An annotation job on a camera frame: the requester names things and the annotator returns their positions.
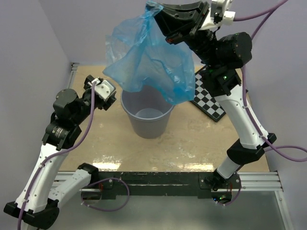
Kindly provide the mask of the blue plastic trash bag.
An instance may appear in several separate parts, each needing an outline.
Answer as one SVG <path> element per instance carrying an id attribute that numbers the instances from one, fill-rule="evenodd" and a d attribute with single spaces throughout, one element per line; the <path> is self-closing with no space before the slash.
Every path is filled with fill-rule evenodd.
<path id="1" fill-rule="evenodd" d="M 107 66 L 103 74 L 128 92 L 152 86 L 168 103 L 176 105 L 193 100 L 195 69 L 186 44 L 165 41 L 154 19 L 163 9 L 150 1 L 142 15 L 114 27 L 106 36 Z"/>

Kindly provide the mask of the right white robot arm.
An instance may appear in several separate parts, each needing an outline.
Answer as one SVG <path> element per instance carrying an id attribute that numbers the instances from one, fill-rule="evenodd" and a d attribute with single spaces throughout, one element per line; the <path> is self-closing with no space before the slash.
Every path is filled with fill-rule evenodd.
<path id="1" fill-rule="evenodd" d="M 216 31 L 236 20 L 231 1 L 198 1 L 190 4 L 159 4 L 154 16 L 169 44 L 186 43 L 205 65 L 200 72 L 204 88 L 228 115 L 238 140 L 227 150 L 223 163 L 206 178 L 213 189 L 225 188 L 242 166 L 258 161 L 276 140 L 262 127 L 246 98 L 237 73 L 252 58 L 252 39 L 245 32 L 216 38 Z"/>

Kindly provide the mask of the grey plastic trash bin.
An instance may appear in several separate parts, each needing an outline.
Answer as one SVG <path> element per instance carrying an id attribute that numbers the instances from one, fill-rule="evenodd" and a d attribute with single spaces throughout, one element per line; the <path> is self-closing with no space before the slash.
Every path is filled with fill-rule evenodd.
<path id="1" fill-rule="evenodd" d="M 165 132 L 175 107 L 157 89 L 147 85 L 139 92 L 123 90 L 120 101 L 134 132 L 146 139 L 157 138 Z"/>

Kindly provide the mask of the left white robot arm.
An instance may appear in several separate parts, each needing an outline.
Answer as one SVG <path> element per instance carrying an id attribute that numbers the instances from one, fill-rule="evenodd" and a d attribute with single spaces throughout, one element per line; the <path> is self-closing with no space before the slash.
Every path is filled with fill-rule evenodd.
<path id="1" fill-rule="evenodd" d="M 98 169 L 83 163 L 69 179 L 52 187 L 65 158 L 87 136 L 94 110 L 107 110 L 116 101 L 116 87 L 108 80 L 89 75 L 83 88 L 82 97 L 73 89 L 56 95 L 33 172 L 18 198 L 4 207 L 4 213 L 18 219 L 19 230 L 49 229 L 80 189 L 99 184 Z"/>

